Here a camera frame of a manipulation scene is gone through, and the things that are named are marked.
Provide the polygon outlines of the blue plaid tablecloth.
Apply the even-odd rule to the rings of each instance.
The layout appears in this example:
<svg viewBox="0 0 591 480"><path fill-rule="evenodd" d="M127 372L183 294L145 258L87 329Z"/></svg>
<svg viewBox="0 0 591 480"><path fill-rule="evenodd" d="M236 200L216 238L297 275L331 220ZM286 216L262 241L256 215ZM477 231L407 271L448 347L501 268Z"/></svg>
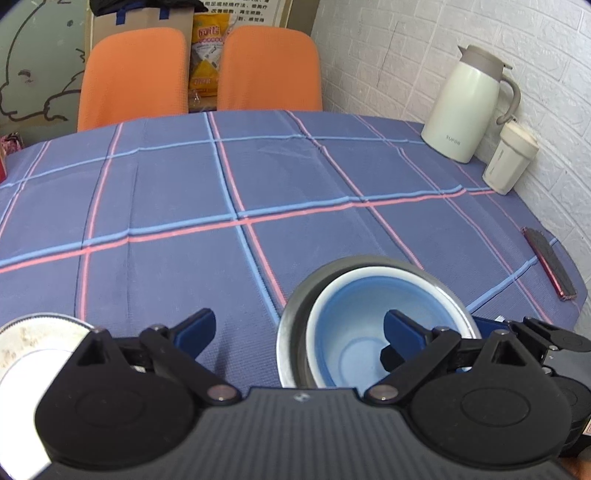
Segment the blue plaid tablecloth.
<svg viewBox="0 0 591 480"><path fill-rule="evenodd" d="M478 164L416 124L291 111L121 122L19 151L1 185L1 327L50 313L92 326L35 412L32 479L566 479L571 408L512 333L462 342L404 404L286 388L290 296L332 261L383 256L433 275L472 318L574 331L585 284L558 239ZM561 301L523 236L544 234ZM211 309L197 362L238 403L198 406L140 345Z"/></svg>

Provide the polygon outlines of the wall poster with text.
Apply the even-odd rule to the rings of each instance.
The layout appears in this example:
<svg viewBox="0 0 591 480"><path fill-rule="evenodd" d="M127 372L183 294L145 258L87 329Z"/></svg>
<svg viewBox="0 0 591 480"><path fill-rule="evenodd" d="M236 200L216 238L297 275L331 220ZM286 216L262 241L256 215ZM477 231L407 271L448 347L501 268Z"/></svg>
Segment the wall poster with text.
<svg viewBox="0 0 591 480"><path fill-rule="evenodd" d="M231 26L263 25L284 27L291 0L204 0L211 13L228 13Z"/></svg>

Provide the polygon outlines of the pink floral cloth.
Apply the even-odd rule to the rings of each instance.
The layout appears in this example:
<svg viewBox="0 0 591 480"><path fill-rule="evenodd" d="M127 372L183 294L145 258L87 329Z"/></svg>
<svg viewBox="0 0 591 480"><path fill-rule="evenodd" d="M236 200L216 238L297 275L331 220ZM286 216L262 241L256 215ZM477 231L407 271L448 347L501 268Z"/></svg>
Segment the pink floral cloth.
<svg viewBox="0 0 591 480"><path fill-rule="evenodd" d="M0 138L1 159L23 149L23 141L17 132L4 135Z"/></svg>

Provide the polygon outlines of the stainless steel bowl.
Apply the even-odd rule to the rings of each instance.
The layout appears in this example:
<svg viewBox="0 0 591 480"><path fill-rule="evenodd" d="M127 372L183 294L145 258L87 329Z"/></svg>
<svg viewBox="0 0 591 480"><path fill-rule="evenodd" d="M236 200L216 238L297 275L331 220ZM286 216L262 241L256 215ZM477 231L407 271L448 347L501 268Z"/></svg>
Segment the stainless steel bowl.
<svg viewBox="0 0 591 480"><path fill-rule="evenodd" d="M317 299L322 288L339 273L349 271L355 266L392 265L397 262L407 263L383 256L346 257L318 268L297 286L283 310L276 338L276 362L283 387L320 388L311 378L305 357L305 328L308 314L311 312L311 303Z"/></svg>

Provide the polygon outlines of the cardboard box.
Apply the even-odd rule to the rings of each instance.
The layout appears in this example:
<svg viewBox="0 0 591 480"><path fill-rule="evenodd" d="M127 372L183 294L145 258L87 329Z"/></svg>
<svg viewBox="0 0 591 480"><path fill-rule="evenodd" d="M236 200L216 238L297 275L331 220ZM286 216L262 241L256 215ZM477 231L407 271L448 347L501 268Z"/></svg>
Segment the cardboard box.
<svg viewBox="0 0 591 480"><path fill-rule="evenodd" d="M89 53L98 42L113 34L162 27L179 30L184 36L187 48L190 48L193 15L190 8L142 8L98 17L87 10L85 49Z"/></svg>

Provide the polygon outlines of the red cracker box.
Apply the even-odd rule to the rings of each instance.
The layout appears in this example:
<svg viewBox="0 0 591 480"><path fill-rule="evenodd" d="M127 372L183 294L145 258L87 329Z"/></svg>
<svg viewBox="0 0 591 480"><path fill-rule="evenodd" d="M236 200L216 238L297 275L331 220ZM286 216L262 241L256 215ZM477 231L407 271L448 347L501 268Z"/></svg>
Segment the red cracker box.
<svg viewBox="0 0 591 480"><path fill-rule="evenodd" d="M6 165L5 165L5 156L4 154L0 154L0 183L2 184L5 179L7 178L6 172Z"/></svg>

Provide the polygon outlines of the left orange chair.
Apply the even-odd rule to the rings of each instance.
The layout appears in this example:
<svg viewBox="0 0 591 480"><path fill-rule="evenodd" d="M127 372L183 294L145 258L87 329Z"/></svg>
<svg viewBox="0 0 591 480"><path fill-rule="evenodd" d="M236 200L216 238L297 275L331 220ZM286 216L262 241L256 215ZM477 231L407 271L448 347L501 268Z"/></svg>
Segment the left orange chair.
<svg viewBox="0 0 591 480"><path fill-rule="evenodd" d="M77 130L188 112L188 49L174 28L110 35L91 50Z"/></svg>

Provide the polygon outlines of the orange chair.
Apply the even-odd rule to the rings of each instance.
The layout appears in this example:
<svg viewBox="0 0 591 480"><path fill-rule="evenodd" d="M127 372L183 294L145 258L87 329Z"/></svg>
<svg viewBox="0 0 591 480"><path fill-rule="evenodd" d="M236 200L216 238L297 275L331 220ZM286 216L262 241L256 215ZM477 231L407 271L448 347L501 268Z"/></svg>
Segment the orange chair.
<svg viewBox="0 0 591 480"><path fill-rule="evenodd" d="M240 26L226 38L219 111L322 110L321 62L311 37L270 26Z"/></svg>
<svg viewBox="0 0 591 480"><path fill-rule="evenodd" d="M188 112L188 49L174 28L110 35L91 50L77 130Z"/></svg>

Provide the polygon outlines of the cream thermos jug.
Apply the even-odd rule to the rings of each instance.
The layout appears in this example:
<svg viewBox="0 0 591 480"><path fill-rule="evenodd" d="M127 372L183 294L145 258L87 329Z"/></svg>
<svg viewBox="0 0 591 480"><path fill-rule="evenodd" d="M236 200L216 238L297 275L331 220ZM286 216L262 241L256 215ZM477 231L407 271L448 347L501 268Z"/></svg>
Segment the cream thermos jug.
<svg viewBox="0 0 591 480"><path fill-rule="evenodd" d="M522 93L505 75L510 65L476 45L460 49L462 56L436 98L421 137L434 150L459 163L471 161L497 108L501 84L512 90L508 110L496 119L514 118Z"/></svg>

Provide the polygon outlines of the yellow snack bag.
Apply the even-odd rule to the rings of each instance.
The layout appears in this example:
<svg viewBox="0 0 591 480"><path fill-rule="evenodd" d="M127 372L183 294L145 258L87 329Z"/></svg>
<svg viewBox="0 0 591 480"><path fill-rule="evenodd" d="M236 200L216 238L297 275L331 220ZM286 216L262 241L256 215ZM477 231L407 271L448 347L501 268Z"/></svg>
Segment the yellow snack bag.
<svg viewBox="0 0 591 480"><path fill-rule="evenodd" d="M188 91L195 99L216 96L222 48L230 20L228 12L193 16Z"/></svg>

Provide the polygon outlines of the black cloth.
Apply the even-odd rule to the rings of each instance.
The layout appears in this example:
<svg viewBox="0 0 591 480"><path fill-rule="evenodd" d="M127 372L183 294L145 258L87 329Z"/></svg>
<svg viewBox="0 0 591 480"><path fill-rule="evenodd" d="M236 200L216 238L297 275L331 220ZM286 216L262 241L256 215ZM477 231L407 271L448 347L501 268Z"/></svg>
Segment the black cloth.
<svg viewBox="0 0 591 480"><path fill-rule="evenodd" d="M89 7L95 16L142 8L191 8L195 13L208 11L200 0L90 0Z"/></svg>

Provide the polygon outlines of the blue plastic bowl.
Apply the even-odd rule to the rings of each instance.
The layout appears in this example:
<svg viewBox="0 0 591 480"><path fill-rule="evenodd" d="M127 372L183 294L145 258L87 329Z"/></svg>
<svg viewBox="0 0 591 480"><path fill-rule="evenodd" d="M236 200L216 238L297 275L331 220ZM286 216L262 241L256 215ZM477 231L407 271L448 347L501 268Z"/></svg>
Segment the blue plastic bowl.
<svg viewBox="0 0 591 480"><path fill-rule="evenodd" d="M305 357L315 385L363 392L383 379L384 317L391 310L428 330L449 327L464 338L481 337L464 305L434 276L400 262L355 266L329 281L311 303Z"/></svg>

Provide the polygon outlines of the small white patterned plate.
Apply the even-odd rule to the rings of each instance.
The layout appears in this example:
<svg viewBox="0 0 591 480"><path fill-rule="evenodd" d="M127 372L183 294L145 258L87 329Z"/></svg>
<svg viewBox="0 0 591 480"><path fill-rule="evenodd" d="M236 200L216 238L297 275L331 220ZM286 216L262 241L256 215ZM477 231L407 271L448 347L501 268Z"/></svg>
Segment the small white patterned plate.
<svg viewBox="0 0 591 480"><path fill-rule="evenodd" d="M32 479L50 460L35 427L36 408L92 330L73 317L37 313L1 327L1 469Z"/></svg>

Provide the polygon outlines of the right orange chair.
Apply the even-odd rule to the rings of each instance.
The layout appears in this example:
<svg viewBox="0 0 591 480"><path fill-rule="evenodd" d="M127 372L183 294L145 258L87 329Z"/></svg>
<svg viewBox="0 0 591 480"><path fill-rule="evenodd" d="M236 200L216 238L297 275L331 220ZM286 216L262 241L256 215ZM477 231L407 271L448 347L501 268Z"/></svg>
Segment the right orange chair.
<svg viewBox="0 0 591 480"><path fill-rule="evenodd" d="M240 26L226 38L219 111L322 110L321 62L311 37L270 26Z"/></svg>

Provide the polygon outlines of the cream lidded cup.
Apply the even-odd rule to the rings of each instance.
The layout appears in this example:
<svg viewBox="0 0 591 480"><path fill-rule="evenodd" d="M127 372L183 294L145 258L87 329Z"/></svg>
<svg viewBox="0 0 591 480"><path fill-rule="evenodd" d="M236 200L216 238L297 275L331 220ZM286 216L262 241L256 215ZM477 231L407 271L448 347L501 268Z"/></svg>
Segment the cream lidded cup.
<svg viewBox="0 0 591 480"><path fill-rule="evenodd" d="M484 173L484 182L496 193L507 195L539 152L536 138L516 120L507 122L497 149Z"/></svg>

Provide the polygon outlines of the red phone with dark case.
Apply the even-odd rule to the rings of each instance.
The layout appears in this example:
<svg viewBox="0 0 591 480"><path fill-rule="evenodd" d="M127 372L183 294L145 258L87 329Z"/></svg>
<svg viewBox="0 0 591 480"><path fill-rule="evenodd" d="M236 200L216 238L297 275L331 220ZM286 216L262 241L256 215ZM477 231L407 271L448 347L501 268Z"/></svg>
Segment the red phone with dark case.
<svg viewBox="0 0 591 480"><path fill-rule="evenodd" d="M522 233L560 300L574 300L577 297L574 284L544 234L529 227L523 228Z"/></svg>

